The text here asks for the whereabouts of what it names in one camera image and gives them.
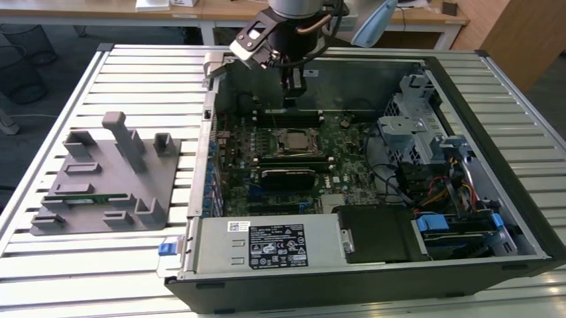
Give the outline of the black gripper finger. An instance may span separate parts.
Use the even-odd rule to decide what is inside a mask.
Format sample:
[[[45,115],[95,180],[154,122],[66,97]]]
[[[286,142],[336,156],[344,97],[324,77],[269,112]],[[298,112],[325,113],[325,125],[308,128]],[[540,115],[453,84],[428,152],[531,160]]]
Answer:
[[[284,108],[290,108],[293,92],[293,68],[282,68]]]
[[[306,79],[304,77],[304,68],[297,67],[293,69],[293,89],[292,89],[292,107],[297,107],[297,100],[305,95],[308,90]]]

